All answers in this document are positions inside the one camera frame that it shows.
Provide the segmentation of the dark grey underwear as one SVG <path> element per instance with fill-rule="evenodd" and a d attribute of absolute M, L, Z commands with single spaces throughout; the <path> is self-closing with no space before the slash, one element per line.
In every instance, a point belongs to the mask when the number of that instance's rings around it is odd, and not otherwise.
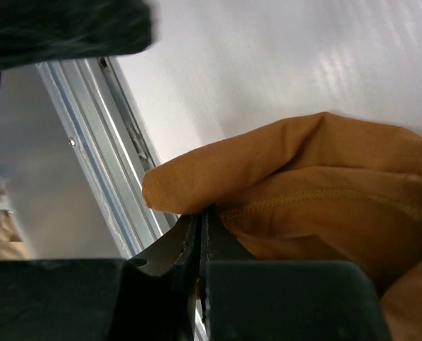
<path fill-rule="evenodd" d="M 145 1 L 0 0 L 0 71 L 131 55 L 152 42 L 153 10 Z"/>

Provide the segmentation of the aluminium front rail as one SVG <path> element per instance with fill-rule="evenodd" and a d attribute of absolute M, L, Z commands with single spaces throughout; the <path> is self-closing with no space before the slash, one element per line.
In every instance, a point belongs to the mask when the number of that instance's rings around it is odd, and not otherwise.
<path fill-rule="evenodd" d="M 36 65 L 70 145 L 122 256 L 135 256 L 180 218 L 156 213 L 142 202 L 141 182 L 156 165 L 138 117 L 108 58 Z"/>

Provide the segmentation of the peach underwear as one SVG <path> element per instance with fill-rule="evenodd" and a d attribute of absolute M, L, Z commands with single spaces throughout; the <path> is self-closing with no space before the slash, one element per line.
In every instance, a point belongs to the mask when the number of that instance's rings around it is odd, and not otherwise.
<path fill-rule="evenodd" d="M 6 210 L 0 210 L 0 261 L 26 260 L 29 253 Z"/>

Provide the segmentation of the brown underwear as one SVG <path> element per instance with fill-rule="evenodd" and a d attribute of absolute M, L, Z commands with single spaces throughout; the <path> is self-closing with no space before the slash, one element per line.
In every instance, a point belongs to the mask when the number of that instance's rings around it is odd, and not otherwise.
<path fill-rule="evenodd" d="M 422 340 L 422 137 L 321 112 L 282 119 L 150 170 L 148 207 L 215 205 L 262 260 L 345 260 L 373 280 L 392 337 Z"/>

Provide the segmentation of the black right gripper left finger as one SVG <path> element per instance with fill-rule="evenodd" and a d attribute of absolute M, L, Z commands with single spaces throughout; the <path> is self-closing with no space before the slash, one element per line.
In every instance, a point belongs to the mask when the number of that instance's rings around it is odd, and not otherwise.
<path fill-rule="evenodd" d="M 131 259 L 0 261 L 0 340 L 192 340 L 195 216 Z"/>

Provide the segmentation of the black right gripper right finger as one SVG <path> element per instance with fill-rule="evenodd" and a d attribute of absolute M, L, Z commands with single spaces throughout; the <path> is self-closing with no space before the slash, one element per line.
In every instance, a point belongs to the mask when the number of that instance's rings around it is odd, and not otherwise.
<path fill-rule="evenodd" d="M 260 261 L 201 214 L 200 296 L 210 340 L 390 340 L 374 285 L 348 261 Z"/>

